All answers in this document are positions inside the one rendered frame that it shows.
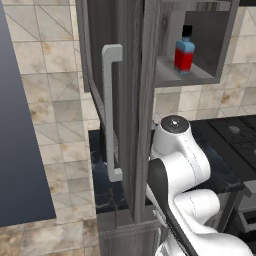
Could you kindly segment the grey wood base cabinet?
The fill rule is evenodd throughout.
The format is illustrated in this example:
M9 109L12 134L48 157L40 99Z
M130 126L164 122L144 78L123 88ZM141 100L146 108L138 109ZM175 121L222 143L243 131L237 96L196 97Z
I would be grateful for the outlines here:
M101 256L154 256L167 236L153 214L152 205L145 207L144 221L135 224L128 209L97 215Z

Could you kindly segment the grey wood cupboard door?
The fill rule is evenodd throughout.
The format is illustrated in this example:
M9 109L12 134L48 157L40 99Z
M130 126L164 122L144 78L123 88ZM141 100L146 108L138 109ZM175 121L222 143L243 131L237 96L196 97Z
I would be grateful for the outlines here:
M161 0L118 0L118 156L134 223L144 221Z

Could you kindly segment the blue and red bottle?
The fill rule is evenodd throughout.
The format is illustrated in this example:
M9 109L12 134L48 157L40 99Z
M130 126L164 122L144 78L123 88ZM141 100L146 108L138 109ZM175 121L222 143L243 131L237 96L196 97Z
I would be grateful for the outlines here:
M189 74L195 51L195 45L191 42L192 25L184 25L182 38L176 41L174 69L180 74Z

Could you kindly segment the black hob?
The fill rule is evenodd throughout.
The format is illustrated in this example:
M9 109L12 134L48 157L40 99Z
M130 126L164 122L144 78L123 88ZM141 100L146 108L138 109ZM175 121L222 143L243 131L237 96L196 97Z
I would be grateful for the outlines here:
M256 172L256 115L211 119L209 124Z

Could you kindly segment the dark blue fridge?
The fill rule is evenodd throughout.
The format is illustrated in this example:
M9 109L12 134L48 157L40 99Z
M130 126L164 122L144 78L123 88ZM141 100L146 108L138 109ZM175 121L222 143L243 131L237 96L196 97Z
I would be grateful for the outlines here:
M0 227L55 217L0 0Z

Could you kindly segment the grey oven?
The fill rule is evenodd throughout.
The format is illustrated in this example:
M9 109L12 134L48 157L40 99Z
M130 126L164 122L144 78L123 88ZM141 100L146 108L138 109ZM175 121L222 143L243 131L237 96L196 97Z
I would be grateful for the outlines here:
M217 230L240 238L256 254L256 180L244 185L227 201Z

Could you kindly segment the grey wood wall cupboard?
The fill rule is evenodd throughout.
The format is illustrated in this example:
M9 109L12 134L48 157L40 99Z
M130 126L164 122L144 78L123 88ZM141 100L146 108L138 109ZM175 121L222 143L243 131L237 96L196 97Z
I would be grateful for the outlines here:
M76 0L85 88L100 127L115 139L135 133L143 67L143 30L155 0ZM160 0L154 87L220 79L239 0Z

